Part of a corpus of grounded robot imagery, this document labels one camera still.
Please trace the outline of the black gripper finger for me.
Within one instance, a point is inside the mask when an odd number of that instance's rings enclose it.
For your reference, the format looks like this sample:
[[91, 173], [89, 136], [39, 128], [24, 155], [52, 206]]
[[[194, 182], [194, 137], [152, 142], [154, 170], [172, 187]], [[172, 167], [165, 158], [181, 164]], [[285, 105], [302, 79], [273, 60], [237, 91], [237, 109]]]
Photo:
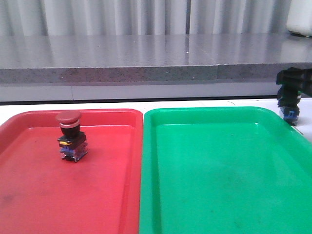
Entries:
[[312, 69], [289, 68], [277, 74], [276, 84], [286, 85], [312, 96]]

